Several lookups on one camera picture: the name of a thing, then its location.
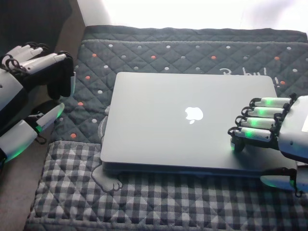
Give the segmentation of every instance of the black and white checkered pattern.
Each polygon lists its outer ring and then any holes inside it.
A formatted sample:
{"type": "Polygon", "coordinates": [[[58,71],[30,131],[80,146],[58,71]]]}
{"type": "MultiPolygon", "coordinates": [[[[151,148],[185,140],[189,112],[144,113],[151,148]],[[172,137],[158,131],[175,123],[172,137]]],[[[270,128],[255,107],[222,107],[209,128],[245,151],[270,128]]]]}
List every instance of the black and white checkered pattern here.
{"type": "Polygon", "coordinates": [[[50,145],[28,223],[119,230],[307,230],[307,196],[258,179],[125,174],[123,188],[103,192],[91,177],[98,144],[50,145]]]}

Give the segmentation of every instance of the gray quilted fabric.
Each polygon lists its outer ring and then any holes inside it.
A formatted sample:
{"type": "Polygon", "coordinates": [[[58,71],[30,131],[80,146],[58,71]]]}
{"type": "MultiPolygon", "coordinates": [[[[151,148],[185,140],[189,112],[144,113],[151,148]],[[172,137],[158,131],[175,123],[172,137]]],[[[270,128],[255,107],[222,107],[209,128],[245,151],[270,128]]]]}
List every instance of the gray quilted fabric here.
{"type": "Polygon", "coordinates": [[[118,72],[268,75],[287,96],[308,94],[307,64],[294,31],[88,27],[25,230],[307,230],[307,196],[259,180],[119,174],[104,192],[92,177],[118,72]]]}

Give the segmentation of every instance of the white apple logo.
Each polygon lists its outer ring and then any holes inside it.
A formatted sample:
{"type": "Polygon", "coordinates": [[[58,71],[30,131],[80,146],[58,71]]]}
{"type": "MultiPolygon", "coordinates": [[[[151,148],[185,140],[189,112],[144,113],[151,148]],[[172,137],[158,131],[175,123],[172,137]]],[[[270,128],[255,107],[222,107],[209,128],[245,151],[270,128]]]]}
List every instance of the white apple logo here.
{"type": "Polygon", "coordinates": [[[187,120],[190,120],[189,124],[193,124],[195,120],[203,118],[203,112],[199,107],[188,107],[185,112],[187,113],[187,120]]]}

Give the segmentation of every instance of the bright white background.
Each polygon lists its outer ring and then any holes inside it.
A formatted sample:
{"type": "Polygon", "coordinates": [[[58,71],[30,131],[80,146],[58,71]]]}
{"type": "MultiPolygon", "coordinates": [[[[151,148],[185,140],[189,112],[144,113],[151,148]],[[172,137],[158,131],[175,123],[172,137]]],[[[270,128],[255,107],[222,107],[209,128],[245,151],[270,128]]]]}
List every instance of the bright white background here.
{"type": "Polygon", "coordinates": [[[308,0],[78,0],[86,26],[308,32],[308,0]]]}

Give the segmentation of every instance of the silver laptop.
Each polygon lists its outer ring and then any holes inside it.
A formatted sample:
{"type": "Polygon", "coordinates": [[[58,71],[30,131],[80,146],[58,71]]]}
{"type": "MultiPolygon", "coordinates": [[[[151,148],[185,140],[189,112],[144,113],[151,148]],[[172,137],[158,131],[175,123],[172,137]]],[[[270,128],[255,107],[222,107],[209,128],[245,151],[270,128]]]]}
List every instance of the silver laptop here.
{"type": "Polygon", "coordinates": [[[118,73],[103,168],[259,176],[265,169],[295,167],[275,150],[232,152],[227,131],[255,97],[276,97],[270,77],[118,73]]]}

